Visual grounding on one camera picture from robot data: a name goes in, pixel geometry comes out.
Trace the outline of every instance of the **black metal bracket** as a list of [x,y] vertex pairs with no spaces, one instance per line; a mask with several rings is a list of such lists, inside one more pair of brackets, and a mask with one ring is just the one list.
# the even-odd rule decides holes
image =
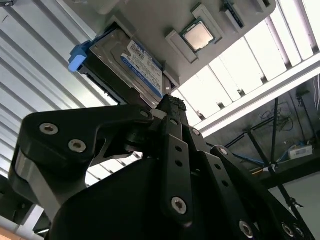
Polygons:
[[12,7],[17,0],[0,0],[0,8]]
[[[303,239],[298,229],[309,237],[226,148],[209,153],[185,111],[166,95],[154,116],[131,105],[31,114],[9,180],[44,207],[50,240]],[[86,188],[93,160],[135,150],[143,159]]]

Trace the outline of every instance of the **white label sticker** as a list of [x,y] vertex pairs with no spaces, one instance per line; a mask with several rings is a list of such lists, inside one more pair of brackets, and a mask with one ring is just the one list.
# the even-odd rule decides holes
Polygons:
[[134,41],[128,45],[131,56],[121,55],[122,61],[159,97],[163,92],[163,73],[150,55]]

